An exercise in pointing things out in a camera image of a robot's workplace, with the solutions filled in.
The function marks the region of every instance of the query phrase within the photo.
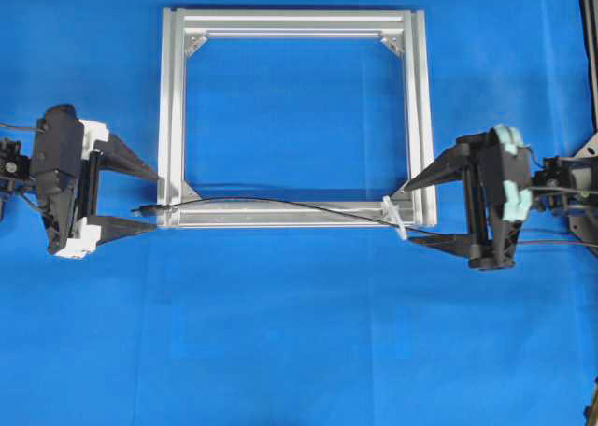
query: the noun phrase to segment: black mechanical part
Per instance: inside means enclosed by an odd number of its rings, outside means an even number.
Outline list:
[[[124,144],[115,135],[110,136],[110,141],[113,138],[116,138],[118,141],[116,149],[122,150],[120,145],[124,146]],[[98,151],[90,153],[89,160],[83,162],[82,179],[78,187],[77,220],[87,218],[88,225],[98,225],[102,227],[102,237],[100,238],[98,245],[122,239],[127,236],[135,236],[151,232],[156,229],[156,225],[153,223],[96,215],[100,171],[109,170],[118,172],[115,170],[113,163],[122,160],[123,158],[127,159],[128,163],[127,172],[123,172],[123,174],[152,181],[157,181],[158,179],[158,176],[129,149],[126,149],[126,155],[124,157],[117,155],[116,158],[114,154],[107,157],[102,152]],[[139,165],[135,170],[133,163],[136,163],[136,161],[138,161]]]
[[[37,121],[31,177],[48,237],[48,252],[63,249],[71,234],[85,128],[75,108],[60,105],[50,108]]]
[[[530,186],[528,153],[526,148],[516,148],[515,154],[506,151],[493,130],[458,138],[455,146],[445,150],[418,176],[409,180],[404,191],[460,180],[467,233],[409,240],[467,258],[469,267],[474,269],[495,270],[515,265],[521,222],[503,220],[507,201],[504,181],[514,182],[518,190]]]
[[[594,129],[598,130],[598,0],[579,0],[583,36],[588,55],[588,77],[590,80],[592,118]]]
[[[21,143],[0,141],[0,220],[8,197],[34,192],[50,254],[66,246],[75,233],[75,223],[84,217],[88,224],[102,227],[98,245],[156,228],[153,224],[96,214],[100,171],[152,181],[158,176],[112,134],[107,141],[96,140],[89,159],[84,160],[84,135],[85,126],[75,108],[59,105],[37,121],[31,159],[21,155]]]
[[[17,185],[29,182],[29,157],[21,155],[21,142],[0,140],[0,222],[8,197],[15,194]]]
[[[584,409],[583,415],[586,418],[586,426],[598,424],[598,378],[594,381],[594,394],[591,397],[590,405]]]

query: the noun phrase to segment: gray wire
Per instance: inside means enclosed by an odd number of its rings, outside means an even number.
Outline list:
[[[19,132],[43,132],[43,130],[38,129],[37,127],[23,127],[20,125],[4,124],[3,122],[0,122],[0,128],[7,130],[16,130]]]
[[[552,240],[552,239],[540,239],[537,241],[519,241],[517,244],[519,246],[563,245],[563,246],[584,246],[584,247],[598,248],[598,244],[594,244],[592,242],[562,241],[562,240]]]
[[[392,228],[400,228],[400,225],[398,225],[396,223],[392,223],[392,222],[387,222],[385,220],[367,218],[366,216],[359,216],[357,214],[346,213],[343,211],[336,211],[331,208],[325,208],[323,206],[306,204],[303,202],[291,202],[290,200],[271,199],[271,198],[266,198],[266,197],[240,197],[240,196],[208,197],[206,199],[190,200],[188,202],[181,202],[180,204],[174,204],[174,205],[167,206],[167,208],[176,208],[178,206],[185,206],[185,205],[190,205],[190,204],[202,204],[202,203],[207,203],[207,202],[225,202],[227,200],[231,200],[231,201],[234,201],[234,200],[252,201],[253,200],[253,201],[258,201],[258,202],[272,202],[272,203],[285,204],[285,205],[291,205],[291,206],[301,206],[303,208],[316,209],[318,211],[323,211],[325,213],[336,214],[337,216],[344,216],[346,218],[359,219],[359,220],[368,220],[370,222],[378,223],[380,225],[385,225],[385,226],[392,227]],[[406,228],[406,230],[408,230],[410,232],[415,232],[415,233],[420,233],[420,234],[437,235],[437,236],[442,235],[440,233],[427,232],[425,230],[420,230],[420,229],[413,228],[413,227],[405,227],[405,228]]]
[[[598,191],[592,190],[576,190],[574,188],[566,188],[564,186],[528,186],[528,190],[532,191],[552,191],[552,192],[567,192],[571,194],[592,194],[598,195]]]

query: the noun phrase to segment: blue background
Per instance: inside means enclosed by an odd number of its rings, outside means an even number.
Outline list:
[[[155,166],[161,8],[186,5],[424,8],[436,152],[498,122],[539,156],[592,133],[577,0],[0,0],[0,120],[71,102]],[[367,41],[208,42],[188,179],[376,200],[405,176],[399,73]],[[105,176],[99,209],[154,196]],[[461,188],[438,200],[438,229],[462,230]],[[516,269],[479,273],[384,229],[164,231],[70,262],[17,201],[0,245],[6,425],[581,424],[598,375],[583,248],[521,247]]]

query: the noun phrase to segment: electrical cable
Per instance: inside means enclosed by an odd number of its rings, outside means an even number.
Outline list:
[[[532,149],[532,147],[531,147],[531,146],[526,146],[525,148],[526,148],[527,150],[529,150],[529,152],[530,152],[530,155],[532,155],[532,161],[534,162],[534,164],[535,164],[536,166],[538,166],[540,169],[546,169],[546,167],[545,167],[543,164],[541,164],[541,163],[538,161],[538,159],[537,159],[537,158],[535,158],[535,153],[534,153],[534,150]]]
[[[528,186],[526,189],[532,190],[532,191],[552,191],[555,193],[567,192],[567,193],[572,193],[572,194],[598,195],[598,191],[576,190],[574,188],[566,188],[564,186]]]
[[[518,242],[518,246],[543,246],[543,245],[584,246],[584,247],[598,248],[598,244],[594,244],[592,242],[582,242],[582,241],[562,241],[562,240],[552,240],[552,239],[539,239],[536,241],[520,241],[520,242]]]
[[[367,220],[373,223],[378,223],[380,225],[385,225],[387,227],[392,227],[392,228],[399,228],[399,225],[393,222],[388,222],[385,220],[380,220],[380,219],[372,219],[372,218],[367,218],[366,216],[359,216],[357,214],[352,214],[352,213],[346,213],[344,211],[337,211],[335,209],[331,209],[331,208],[326,208],[324,206],[316,206],[316,205],[311,205],[311,204],[306,204],[303,202],[291,202],[289,200],[283,200],[283,199],[271,199],[271,198],[266,198],[266,197],[237,197],[237,196],[230,196],[230,197],[209,197],[207,199],[200,199],[200,200],[192,200],[192,201],[188,201],[188,202],[181,202],[180,204],[174,204],[174,205],[170,205],[170,206],[161,206],[161,205],[147,205],[147,206],[141,206],[138,209],[133,209],[132,212],[133,214],[135,214],[136,216],[155,216],[156,214],[158,214],[160,211],[169,209],[169,208],[177,208],[179,206],[185,206],[185,205],[190,205],[190,204],[202,204],[202,203],[208,203],[208,202],[226,202],[226,201],[235,201],[235,200],[246,200],[246,201],[256,201],[256,202],[272,202],[272,203],[278,203],[278,204],[284,204],[284,205],[291,205],[291,206],[300,206],[303,208],[309,208],[309,209],[316,209],[318,211],[322,211],[325,213],[331,213],[331,214],[336,214],[337,216],[344,216],[346,218],[352,218],[352,219],[358,219],[358,220]],[[420,234],[427,234],[427,235],[442,235],[440,233],[434,233],[434,232],[427,232],[424,230],[419,230],[417,228],[413,228],[413,227],[406,227],[406,229],[410,232],[415,232],[415,233],[420,233]]]
[[[323,211],[326,213],[331,213],[331,214],[335,214],[338,216],[344,216],[347,218],[352,218],[352,219],[358,219],[358,220],[368,220],[374,223],[378,223],[380,225],[385,225],[388,227],[392,227],[392,228],[397,228],[398,224],[392,223],[392,222],[387,222],[385,220],[379,220],[379,219],[372,219],[372,218],[367,218],[366,216],[359,216],[357,214],[352,214],[352,213],[346,213],[343,211],[336,211],[334,209],[331,208],[325,208],[323,206],[315,206],[315,205],[311,205],[311,204],[306,204],[303,202],[291,202],[288,200],[282,200],[282,199],[271,199],[271,198],[265,198],[265,197],[237,197],[237,196],[230,196],[230,197],[210,197],[210,198],[206,198],[206,199],[200,199],[200,200],[193,200],[193,201],[188,201],[188,202],[181,202],[180,204],[174,204],[174,205],[170,205],[170,206],[162,206],[162,205],[147,205],[147,206],[141,206],[140,208],[137,209],[133,209],[132,212],[136,215],[136,216],[155,216],[156,214],[159,214],[161,211],[164,211],[166,209],[169,208],[176,208],[179,206],[185,206],[185,205],[191,205],[191,204],[202,204],[202,203],[209,203],[209,202],[225,202],[225,201],[235,201],[235,200],[246,200],[246,201],[258,201],[258,202],[272,202],[272,203],[279,203],[279,204],[285,204],[285,205],[291,205],[291,206],[300,206],[303,208],[309,208],[309,209],[316,209],[318,211]],[[435,236],[442,236],[444,234],[440,234],[440,233],[435,233],[435,232],[428,232],[425,230],[420,230],[417,228],[413,228],[413,227],[406,227],[406,229],[410,232],[415,232],[415,233],[419,233],[419,234],[427,234],[427,235],[435,235]],[[543,229],[523,229],[523,232],[541,232],[541,233],[552,233],[552,234],[568,234],[567,232],[557,232],[557,231],[553,231],[553,230],[543,230]],[[552,239],[538,239],[538,240],[529,240],[529,241],[519,241],[517,243],[514,243],[511,245],[511,247],[513,246],[532,246],[532,245],[537,245],[537,246],[541,246],[541,245],[571,245],[571,246],[584,246],[584,247],[593,247],[593,248],[598,248],[598,244],[593,244],[591,242],[582,242],[582,241],[565,241],[565,240],[552,240]]]
[[[3,122],[0,122],[0,128],[7,130],[16,130],[19,132],[43,132],[42,129],[38,129],[37,127],[23,127],[20,125],[4,124]]]

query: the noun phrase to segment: rectangular frame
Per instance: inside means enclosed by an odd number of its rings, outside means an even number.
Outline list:
[[[276,228],[380,226],[316,209],[257,201],[193,204],[201,197],[185,182],[186,61],[211,38],[379,38],[403,59],[407,169],[416,176],[434,160],[423,11],[164,9],[158,150],[158,204],[173,206],[162,228]],[[434,226],[435,188],[391,197],[406,224]],[[384,220],[380,202],[315,202]]]

